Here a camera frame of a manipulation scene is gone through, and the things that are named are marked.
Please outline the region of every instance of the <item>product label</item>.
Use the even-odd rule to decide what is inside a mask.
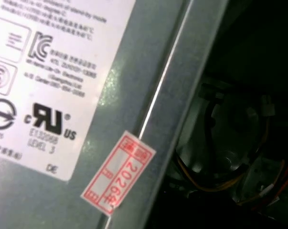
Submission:
[[[155,153],[155,150],[126,131],[85,188],[81,198],[106,215],[111,215]]]
[[[135,0],[0,0],[0,157],[69,180]]]

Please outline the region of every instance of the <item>orange wire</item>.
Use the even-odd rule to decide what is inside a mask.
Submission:
[[[241,174],[240,176],[238,176],[237,178],[227,181],[224,184],[220,185],[217,188],[208,188],[208,187],[202,187],[201,185],[199,185],[196,181],[194,181],[194,179],[192,178],[192,176],[188,173],[187,169],[184,167],[183,162],[181,162],[181,159],[178,158],[178,163],[181,167],[181,169],[183,170],[184,174],[187,176],[187,178],[200,190],[205,191],[205,192],[219,192],[219,191],[223,191],[225,189],[228,189],[229,187],[233,186],[237,181],[239,181],[241,179],[241,177],[244,174]]]
[[[275,180],[273,181],[273,185],[276,184],[276,182],[277,182],[277,180],[278,180],[278,178],[279,178],[282,170],[284,169],[284,166],[285,166],[285,160],[282,160],[279,173],[277,174],[277,177],[276,177]],[[253,197],[250,197],[250,198],[248,198],[248,199],[245,199],[245,200],[243,200],[243,201],[238,202],[237,205],[242,206],[242,205],[245,204],[245,203],[252,202],[252,201],[254,201],[254,200],[256,200],[256,199],[259,199],[259,198],[261,198],[261,196],[260,196],[260,194],[258,193],[258,194],[256,194],[256,195],[253,196]]]

